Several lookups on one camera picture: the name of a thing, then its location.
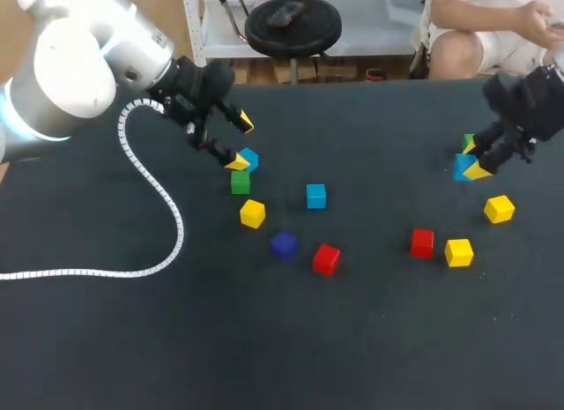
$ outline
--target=round stool seat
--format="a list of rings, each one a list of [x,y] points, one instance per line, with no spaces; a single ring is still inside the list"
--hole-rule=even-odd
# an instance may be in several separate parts
[[[289,3],[305,5],[286,27],[269,26],[272,15]],[[319,55],[341,36],[338,10],[323,0],[270,0],[256,7],[245,22],[249,46],[269,57],[298,58]]]

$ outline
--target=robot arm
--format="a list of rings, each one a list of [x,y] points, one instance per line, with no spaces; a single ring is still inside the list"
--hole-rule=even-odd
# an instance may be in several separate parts
[[[475,157],[462,173],[467,179],[495,175],[514,154],[531,163],[537,142],[564,128],[564,46],[555,50],[553,60],[524,78],[498,73],[486,82],[484,95],[499,120],[476,134],[463,151]]]
[[[119,85],[163,103],[167,117],[189,128],[189,142],[222,166],[245,166],[204,127],[215,107],[241,131],[253,128],[222,101],[234,82],[229,68],[176,61],[174,44],[128,0],[18,1],[35,30],[19,70],[0,86],[0,162],[57,148],[108,109]]]

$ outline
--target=red cube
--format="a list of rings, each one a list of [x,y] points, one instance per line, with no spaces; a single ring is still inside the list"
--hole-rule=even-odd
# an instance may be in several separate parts
[[[428,229],[413,229],[412,256],[420,258],[433,257],[434,232]]]
[[[325,276],[333,276],[340,258],[341,252],[339,250],[322,244],[314,257],[314,272],[322,273]]]

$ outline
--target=white shorts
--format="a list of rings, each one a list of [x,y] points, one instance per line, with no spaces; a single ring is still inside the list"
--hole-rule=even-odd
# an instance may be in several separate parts
[[[443,34],[451,31],[440,29],[431,24],[429,27],[429,53],[434,42]],[[515,33],[475,33],[482,44],[484,56],[479,66],[479,72],[491,69],[502,69],[515,72],[519,75],[527,75],[543,64],[546,49],[526,41]]]

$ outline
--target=blue cube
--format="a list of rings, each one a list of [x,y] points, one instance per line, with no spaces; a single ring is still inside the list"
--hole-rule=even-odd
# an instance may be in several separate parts
[[[249,167],[246,168],[248,172],[252,172],[256,168],[258,168],[258,154],[253,152],[250,148],[243,148],[239,154],[243,159],[245,159],[249,163]]]
[[[473,154],[457,154],[453,174],[455,181],[471,183],[472,179],[464,175],[464,171],[472,166],[477,160],[478,158]]]
[[[327,195],[325,194],[325,184],[315,183],[309,184],[308,193],[308,209],[324,209],[327,205]]]
[[[271,239],[271,252],[283,262],[290,260],[298,250],[298,241],[286,231],[278,232]]]

